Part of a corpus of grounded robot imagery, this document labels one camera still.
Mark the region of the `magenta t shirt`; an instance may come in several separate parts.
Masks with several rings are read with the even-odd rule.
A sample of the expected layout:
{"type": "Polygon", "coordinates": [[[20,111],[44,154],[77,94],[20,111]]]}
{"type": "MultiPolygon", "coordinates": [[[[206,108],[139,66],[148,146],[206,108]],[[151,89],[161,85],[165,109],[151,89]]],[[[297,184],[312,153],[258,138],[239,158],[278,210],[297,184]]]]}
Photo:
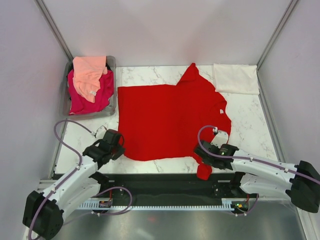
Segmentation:
{"type": "Polygon", "coordinates": [[[67,75],[68,92],[71,99],[69,115],[84,115],[101,112],[110,103],[110,98],[114,94],[114,73],[111,70],[107,74],[102,74],[99,79],[100,89],[95,96],[95,102],[89,102],[77,93],[74,83],[74,70],[67,75]]]}

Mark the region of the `red t shirt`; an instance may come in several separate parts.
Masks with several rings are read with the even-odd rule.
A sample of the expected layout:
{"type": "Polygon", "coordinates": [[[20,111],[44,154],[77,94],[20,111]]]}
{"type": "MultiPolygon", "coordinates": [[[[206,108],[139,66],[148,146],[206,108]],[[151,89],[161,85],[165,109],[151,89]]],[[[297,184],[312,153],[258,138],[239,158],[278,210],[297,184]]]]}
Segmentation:
{"type": "Polygon", "coordinates": [[[135,161],[192,157],[197,177],[212,173],[194,153],[198,132],[207,125],[231,132],[227,101],[192,63],[175,85],[121,86],[118,88],[119,125],[124,155],[135,161]]]}

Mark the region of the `left aluminium frame post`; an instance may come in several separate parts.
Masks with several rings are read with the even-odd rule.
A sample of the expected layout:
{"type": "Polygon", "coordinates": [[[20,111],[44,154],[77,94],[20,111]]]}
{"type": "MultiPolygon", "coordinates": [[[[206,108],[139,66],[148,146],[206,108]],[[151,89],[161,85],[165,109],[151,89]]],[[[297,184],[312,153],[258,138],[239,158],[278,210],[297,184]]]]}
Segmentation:
{"type": "Polygon", "coordinates": [[[42,13],[46,23],[48,24],[50,30],[52,31],[54,37],[56,38],[59,46],[63,50],[64,54],[66,55],[67,59],[71,61],[73,59],[72,53],[63,38],[54,18],[52,17],[47,5],[43,0],[35,0],[37,7],[39,8],[40,12],[42,13]]]}

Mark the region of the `right aluminium frame post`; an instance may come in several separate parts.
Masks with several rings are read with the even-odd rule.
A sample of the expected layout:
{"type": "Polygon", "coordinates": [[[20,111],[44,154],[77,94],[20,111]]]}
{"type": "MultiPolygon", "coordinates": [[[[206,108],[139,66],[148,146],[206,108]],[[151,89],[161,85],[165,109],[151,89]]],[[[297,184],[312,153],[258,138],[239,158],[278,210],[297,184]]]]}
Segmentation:
{"type": "Polygon", "coordinates": [[[286,7],[282,17],[280,18],[277,26],[275,27],[275,30],[273,31],[270,39],[268,40],[260,58],[258,59],[257,62],[257,71],[260,70],[262,67],[263,63],[267,59],[272,47],[276,43],[278,37],[282,33],[283,29],[285,28],[287,22],[289,21],[291,15],[293,14],[295,8],[299,4],[300,0],[290,0],[288,6],[286,7]]]}

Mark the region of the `aluminium frame post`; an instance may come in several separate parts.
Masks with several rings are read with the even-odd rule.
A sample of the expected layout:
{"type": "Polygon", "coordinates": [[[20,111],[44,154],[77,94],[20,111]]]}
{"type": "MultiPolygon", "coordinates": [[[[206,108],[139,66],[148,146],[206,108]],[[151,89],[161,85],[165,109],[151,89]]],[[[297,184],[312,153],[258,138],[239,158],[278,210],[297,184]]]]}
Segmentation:
{"type": "Polygon", "coordinates": [[[40,12],[42,13],[46,23],[48,24],[50,30],[52,31],[54,37],[56,38],[59,46],[63,50],[64,54],[66,55],[67,59],[71,61],[73,59],[72,53],[63,38],[54,18],[52,17],[47,5],[43,0],[35,0],[37,7],[39,8],[40,12]]]}
{"type": "Polygon", "coordinates": [[[293,14],[295,8],[299,4],[300,0],[290,0],[288,6],[286,7],[282,17],[280,18],[277,26],[275,27],[275,30],[273,31],[270,39],[268,40],[260,58],[258,59],[257,62],[257,71],[260,70],[262,67],[263,63],[267,59],[272,47],[276,43],[278,37],[282,33],[283,29],[285,28],[287,22],[289,21],[291,15],[293,14]]]}

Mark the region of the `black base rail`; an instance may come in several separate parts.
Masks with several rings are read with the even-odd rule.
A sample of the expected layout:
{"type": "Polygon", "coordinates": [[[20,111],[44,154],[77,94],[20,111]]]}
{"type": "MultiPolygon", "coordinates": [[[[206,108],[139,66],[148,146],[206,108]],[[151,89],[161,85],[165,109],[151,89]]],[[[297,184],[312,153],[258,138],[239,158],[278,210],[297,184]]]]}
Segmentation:
{"type": "Polygon", "coordinates": [[[194,173],[109,174],[102,179],[102,194],[120,204],[128,203],[209,203],[211,199],[245,199],[247,194],[232,188],[232,173],[213,173],[202,180],[194,173]]]}

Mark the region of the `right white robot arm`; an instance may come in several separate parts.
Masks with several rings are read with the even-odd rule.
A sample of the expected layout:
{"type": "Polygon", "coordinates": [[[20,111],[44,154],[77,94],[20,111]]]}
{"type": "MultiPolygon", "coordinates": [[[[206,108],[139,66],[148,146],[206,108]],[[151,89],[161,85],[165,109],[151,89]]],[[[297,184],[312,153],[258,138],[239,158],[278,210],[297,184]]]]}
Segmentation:
{"type": "Polygon", "coordinates": [[[320,174],[307,161],[299,164],[274,162],[260,158],[219,139],[224,131],[216,131],[211,142],[198,140],[194,153],[203,164],[230,170],[233,177],[229,191],[235,197],[255,195],[288,199],[309,213],[320,209],[320,174]]]}

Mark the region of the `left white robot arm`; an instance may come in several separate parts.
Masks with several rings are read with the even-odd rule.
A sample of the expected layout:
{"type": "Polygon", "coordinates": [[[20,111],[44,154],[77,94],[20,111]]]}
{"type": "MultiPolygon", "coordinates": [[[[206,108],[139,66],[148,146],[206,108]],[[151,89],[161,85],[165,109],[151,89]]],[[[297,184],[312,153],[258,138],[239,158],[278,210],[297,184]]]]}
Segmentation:
{"type": "Polygon", "coordinates": [[[30,233],[51,240],[67,217],[93,196],[110,191],[108,178],[99,169],[125,152],[124,137],[109,129],[103,138],[88,146],[79,163],[41,192],[32,191],[26,199],[22,223],[30,233]]]}

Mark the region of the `grey plastic bin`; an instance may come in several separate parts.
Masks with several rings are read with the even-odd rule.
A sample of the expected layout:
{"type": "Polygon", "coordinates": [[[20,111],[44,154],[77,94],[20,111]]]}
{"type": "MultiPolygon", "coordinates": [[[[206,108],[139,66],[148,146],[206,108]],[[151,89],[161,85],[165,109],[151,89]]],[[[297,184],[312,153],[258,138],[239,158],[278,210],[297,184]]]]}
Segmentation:
{"type": "Polygon", "coordinates": [[[73,63],[69,61],[64,70],[60,85],[61,99],[59,113],[62,118],[71,120],[88,120],[112,116],[117,105],[116,59],[106,57],[108,73],[100,78],[101,88],[94,103],[80,96],[71,81],[69,73],[74,72],[73,63]]]}

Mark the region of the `folded white t shirt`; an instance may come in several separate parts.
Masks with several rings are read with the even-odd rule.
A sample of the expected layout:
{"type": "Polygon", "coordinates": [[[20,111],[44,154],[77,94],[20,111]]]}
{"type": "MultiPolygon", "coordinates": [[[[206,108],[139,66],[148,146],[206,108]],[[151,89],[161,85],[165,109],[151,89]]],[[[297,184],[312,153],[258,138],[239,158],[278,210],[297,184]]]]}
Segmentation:
{"type": "Polygon", "coordinates": [[[212,73],[216,92],[256,96],[260,94],[256,65],[215,63],[212,73]]]}

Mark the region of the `peach t shirt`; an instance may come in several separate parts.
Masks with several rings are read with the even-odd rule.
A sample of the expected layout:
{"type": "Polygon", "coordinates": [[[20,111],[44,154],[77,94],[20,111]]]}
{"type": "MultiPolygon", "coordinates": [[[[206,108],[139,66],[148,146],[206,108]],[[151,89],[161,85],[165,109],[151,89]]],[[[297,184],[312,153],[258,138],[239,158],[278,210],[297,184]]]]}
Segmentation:
{"type": "Polygon", "coordinates": [[[100,78],[108,73],[106,56],[76,56],[73,61],[73,86],[90,103],[95,103],[100,78]]]}

